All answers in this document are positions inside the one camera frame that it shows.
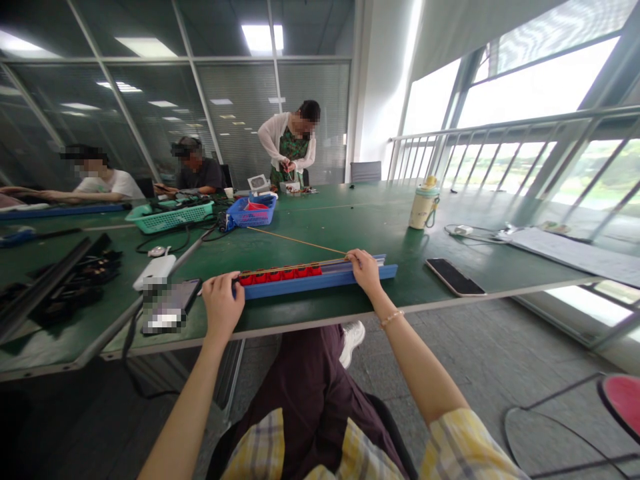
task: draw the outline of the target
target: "smartphone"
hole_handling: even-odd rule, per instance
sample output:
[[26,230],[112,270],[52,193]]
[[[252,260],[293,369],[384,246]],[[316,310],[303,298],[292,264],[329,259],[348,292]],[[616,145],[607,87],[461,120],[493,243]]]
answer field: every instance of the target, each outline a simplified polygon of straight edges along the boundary
[[141,332],[143,335],[176,332],[184,326],[196,293],[200,290],[202,280],[186,280],[171,286],[164,292],[151,311],[151,319],[145,322]]
[[487,292],[446,259],[426,259],[425,263],[459,297],[482,297]]

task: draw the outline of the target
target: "plaid shirt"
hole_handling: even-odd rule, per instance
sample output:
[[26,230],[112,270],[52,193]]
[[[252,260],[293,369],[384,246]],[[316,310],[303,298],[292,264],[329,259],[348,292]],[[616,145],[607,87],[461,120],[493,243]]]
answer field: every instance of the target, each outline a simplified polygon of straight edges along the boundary
[[[431,438],[420,468],[420,478],[434,480],[526,480],[500,446],[491,438],[478,416],[468,409],[443,415],[429,426]],[[351,420],[342,444],[342,461],[334,473],[318,465],[306,480],[401,479],[400,470]],[[279,480],[285,459],[282,409],[252,426],[231,454],[223,480]]]

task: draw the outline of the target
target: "floor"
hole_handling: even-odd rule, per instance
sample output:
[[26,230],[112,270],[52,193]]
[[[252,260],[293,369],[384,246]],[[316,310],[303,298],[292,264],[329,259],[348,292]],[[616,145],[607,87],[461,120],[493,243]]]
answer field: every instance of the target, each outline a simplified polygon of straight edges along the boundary
[[[502,446],[502,415],[509,407],[528,405],[594,372],[616,371],[510,299],[412,314],[408,320]],[[429,432],[384,332],[374,318],[365,326],[367,336],[354,352],[349,372],[365,391],[389,406],[419,466]],[[276,337],[247,341],[232,421],[247,408],[276,352]],[[182,355],[188,363],[197,352]],[[6,435],[19,428],[12,442],[15,452],[8,452],[9,461],[3,462],[13,469],[15,478],[135,478],[173,405],[171,398],[138,398],[120,366],[100,360],[78,372],[6,383],[0,385],[0,392],[2,411],[16,412],[8,422],[3,420],[6,425],[1,431]],[[26,400],[34,405],[30,411]],[[601,406],[593,384],[539,411],[564,422],[609,456],[640,451]],[[599,459],[574,435],[532,413],[514,412],[507,431],[521,466],[530,475]],[[212,415],[195,478],[204,478],[221,433],[221,419]],[[625,471],[640,474],[640,462],[627,464]],[[555,478],[595,480],[616,475],[606,466]]]

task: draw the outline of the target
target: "white sneaker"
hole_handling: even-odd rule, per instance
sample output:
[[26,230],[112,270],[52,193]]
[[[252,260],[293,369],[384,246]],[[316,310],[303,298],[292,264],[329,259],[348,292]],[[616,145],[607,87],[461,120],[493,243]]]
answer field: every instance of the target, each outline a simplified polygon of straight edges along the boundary
[[351,352],[365,339],[365,326],[358,320],[357,322],[345,323],[342,325],[342,329],[345,331],[345,347],[340,355],[340,363],[346,370],[351,364]]

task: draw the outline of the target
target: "left hand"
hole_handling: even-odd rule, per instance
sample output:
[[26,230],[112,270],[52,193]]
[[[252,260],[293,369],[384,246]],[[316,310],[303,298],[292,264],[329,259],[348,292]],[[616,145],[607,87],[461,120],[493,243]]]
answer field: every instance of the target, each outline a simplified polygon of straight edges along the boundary
[[60,192],[56,190],[42,190],[38,197],[44,198],[45,200],[55,201],[55,200],[65,200],[72,197],[69,192]]
[[245,288],[236,282],[233,287],[235,298],[231,290],[231,281],[239,274],[239,271],[226,273],[210,278],[202,285],[202,298],[207,309],[205,342],[222,341],[226,345],[231,338],[245,307]]

